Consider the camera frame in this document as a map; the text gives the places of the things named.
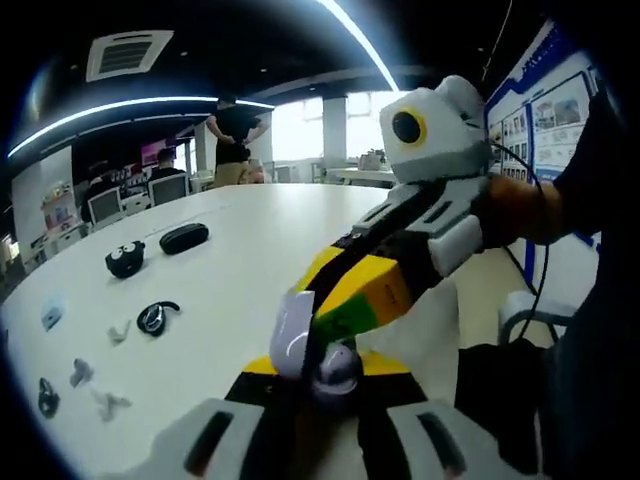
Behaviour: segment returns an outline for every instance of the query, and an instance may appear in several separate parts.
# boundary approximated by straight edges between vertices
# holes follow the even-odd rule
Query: person
[[[173,161],[175,160],[175,153],[172,148],[163,148],[158,152],[158,168],[153,170],[151,176],[149,177],[149,181],[153,182],[154,180],[160,180],[161,178],[167,178],[172,175],[178,175],[180,173],[185,173],[184,170],[180,170],[173,166]]]
[[[589,111],[569,165],[542,187],[544,202],[535,186],[493,177],[473,206],[487,248],[602,232],[595,284],[556,345],[544,350],[521,339],[460,351],[456,407],[492,433],[503,459],[525,473],[536,471],[538,412],[545,471],[554,478],[613,478],[621,465],[631,468],[625,454],[635,444],[635,262],[625,213],[634,177],[602,176],[604,162],[629,158],[633,149],[605,91]]]
[[[106,175],[108,169],[109,166],[107,162],[99,162],[89,168],[91,181],[89,182],[89,188],[84,193],[82,206],[80,207],[80,217],[85,223],[92,223],[91,211],[89,210],[89,200],[118,186]]]
[[[248,154],[249,154],[249,175],[247,176],[247,183],[250,183],[250,184],[266,183],[268,179],[268,174],[264,171],[262,160],[260,160],[259,158],[253,158],[251,156],[251,150],[248,151]]]
[[[246,146],[266,132],[269,125],[238,108],[233,95],[220,97],[216,112],[206,124],[218,139],[214,188],[248,183]]]

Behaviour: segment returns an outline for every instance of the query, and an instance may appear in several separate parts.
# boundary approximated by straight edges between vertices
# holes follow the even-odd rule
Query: floor
[[[453,278],[458,288],[461,347],[495,344],[499,308],[512,291],[527,290],[520,272],[505,251],[493,249],[471,257]],[[512,338],[521,328],[522,323],[514,328]],[[549,330],[538,322],[531,322],[525,338],[540,347],[552,344]]]

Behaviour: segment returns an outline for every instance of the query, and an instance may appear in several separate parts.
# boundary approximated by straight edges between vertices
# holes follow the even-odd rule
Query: electrical cable
[[[518,155],[513,153],[507,147],[505,147],[503,145],[500,145],[499,143],[495,143],[495,142],[491,142],[491,145],[494,146],[494,147],[497,147],[499,150],[502,150],[503,152],[506,152],[509,156],[511,156],[511,158],[513,158],[516,162],[518,162],[520,165],[522,165],[524,168],[527,169],[527,172],[529,172],[529,175],[531,176],[531,178],[533,178],[533,181],[536,184],[538,192],[540,193],[540,205],[544,209],[544,211],[546,212],[547,219],[549,221],[551,221],[551,211],[549,209],[549,204],[547,203],[547,199],[544,196],[544,190],[542,190],[542,184],[540,183],[540,180],[538,179],[538,176],[533,171],[533,168],[531,168],[531,166],[527,162],[522,160]],[[537,289],[536,298],[533,301],[533,305],[531,306],[531,310],[529,311],[529,315],[527,315],[527,320],[524,322],[524,326],[522,327],[522,330],[518,334],[518,337],[517,337],[518,340],[521,340],[524,337],[524,334],[526,333],[527,329],[529,328],[529,324],[531,323],[531,320],[535,316],[536,309],[538,308],[538,303],[540,303],[540,296],[542,295],[542,289],[544,288],[544,282],[547,279],[547,267],[549,265],[549,244],[546,243],[544,245],[544,247],[545,247],[545,250],[544,250],[544,265],[542,266],[542,275],[540,276],[540,286]]]

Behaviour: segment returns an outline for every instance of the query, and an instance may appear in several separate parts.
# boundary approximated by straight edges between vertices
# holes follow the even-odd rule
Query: white table
[[[357,167],[349,168],[330,168],[327,170],[329,175],[333,175],[345,180],[347,184],[352,180],[373,180],[377,182],[391,182],[394,185],[398,183],[398,179],[391,170],[359,170]]]
[[[225,187],[125,218],[62,251],[28,276],[0,311],[9,330],[8,355],[34,418],[82,477],[141,463],[155,435],[206,398],[224,398],[243,367],[268,353],[282,295],[320,250],[387,193],[332,185]],[[161,234],[193,221],[208,225],[209,241],[165,256],[158,245]],[[105,255],[145,237],[142,270],[124,281],[112,277]],[[65,314],[45,332],[42,306],[57,295]],[[169,312],[163,336],[144,336],[134,322],[124,343],[109,343],[109,326],[135,320],[144,307],[162,300],[183,310]],[[457,370],[453,283],[443,282],[391,327],[363,336],[359,345],[416,368],[423,386],[429,375],[446,378],[446,384],[432,382],[427,394],[452,398]],[[450,346],[447,355],[441,354],[444,345]],[[438,353],[437,358],[427,360],[427,352]],[[71,388],[78,357],[95,368],[93,385],[133,402],[112,422],[100,420],[92,384]],[[61,398],[50,420],[37,410],[40,377]],[[354,423],[345,424],[335,444],[329,456],[336,457],[326,460],[316,478],[343,478],[345,468],[366,478]]]

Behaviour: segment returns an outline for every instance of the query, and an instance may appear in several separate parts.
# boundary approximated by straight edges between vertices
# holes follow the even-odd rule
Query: bulletin board
[[[553,181],[575,152],[599,82],[586,55],[547,22],[488,100],[488,133],[491,137],[491,129],[501,125],[501,144],[525,160],[540,181]],[[506,152],[500,160],[502,175],[534,183]],[[597,238],[576,237],[598,251]],[[512,253],[532,283],[538,263],[536,247],[520,242],[512,246]]]
[[[531,102],[535,172],[553,181],[569,165],[589,116],[587,77],[580,72]]]

